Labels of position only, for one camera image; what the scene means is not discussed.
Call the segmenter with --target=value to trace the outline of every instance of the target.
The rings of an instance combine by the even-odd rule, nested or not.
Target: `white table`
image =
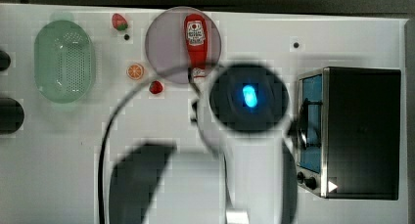
[[[111,26],[125,13],[130,40]],[[23,128],[0,138],[0,223],[98,223],[96,164],[103,127],[134,81],[126,74],[138,62],[147,70],[147,27],[162,11],[119,8],[0,5],[0,49],[12,65],[0,73],[2,96],[24,108]],[[326,66],[384,67],[404,71],[406,20],[207,13],[222,37],[221,62],[251,59],[276,68],[293,100],[299,73]],[[34,83],[33,42],[48,22],[67,18],[90,35],[97,54],[97,81],[75,104],[45,99]],[[300,44],[294,49],[293,43]],[[405,82],[402,77],[402,103]],[[116,121],[107,161],[114,164],[142,138],[175,140],[180,151],[204,152],[190,124],[188,88],[165,83],[160,97],[140,93]],[[295,223],[407,223],[406,108],[402,104],[399,200],[328,201],[299,188]]]

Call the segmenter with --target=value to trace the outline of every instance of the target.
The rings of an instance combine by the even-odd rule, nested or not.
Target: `red bottle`
[[[205,77],[205,62],[208,55],[208,31],[201,15],[191,14],[184,21],[186,47],[192,65],[192,79]]]

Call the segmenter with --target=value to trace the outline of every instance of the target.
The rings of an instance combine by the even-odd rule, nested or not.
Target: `green plastic container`
[[[40,93],[65,104],[82,97],[95,80],[95,54],[88,34],[76,23],[50,22],[34,43],[34,78]]]

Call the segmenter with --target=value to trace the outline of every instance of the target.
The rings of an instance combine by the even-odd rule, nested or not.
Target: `black handle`
[[[320,136],[319,130],[314,125],[310,125],[308,122],[308,107],[310,105],[322,106],[323,102],[321,101],[312,102],[312,101],[309,101],[308,99],[305,99],[304,102],[302,102],[302,105],[300,108],[300,116],[299,116],[299,119],[297,120],[297,133],[300,139],[300,146],[304,150],[306,150],[307,147],[311,146],[310,144],[306,142],[307,136],[308,136],[307,130],[309,127],[314,129],[314,131],[316,132],[318,141],[321,142],[321,136]]]

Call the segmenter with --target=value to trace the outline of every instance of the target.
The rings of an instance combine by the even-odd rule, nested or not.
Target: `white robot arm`
[[[251,224],[281,223],[288,104],[276,74],[245,64],[211,73],[198,103],[201,136],[225,156],[230,202]]]

